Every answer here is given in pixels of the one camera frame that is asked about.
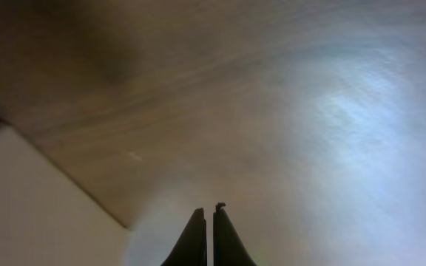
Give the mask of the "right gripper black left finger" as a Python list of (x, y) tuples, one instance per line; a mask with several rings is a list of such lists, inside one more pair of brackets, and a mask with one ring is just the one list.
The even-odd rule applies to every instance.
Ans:
[(175, 246), (161, 266), (207, 266), (204, 209), (195, 209)]

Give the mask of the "brown cardboard box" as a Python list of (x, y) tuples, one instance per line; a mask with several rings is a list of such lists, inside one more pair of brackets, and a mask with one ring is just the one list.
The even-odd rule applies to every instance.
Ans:
[(0, 265), (122, 265), (128, 232), (0, 125)]

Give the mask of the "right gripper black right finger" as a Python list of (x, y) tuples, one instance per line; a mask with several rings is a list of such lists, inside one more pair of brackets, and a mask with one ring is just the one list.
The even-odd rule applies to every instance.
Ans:
[(219, 202), (213, 214), (214, 266), (256, 266), (223, 209), (225, 206)]

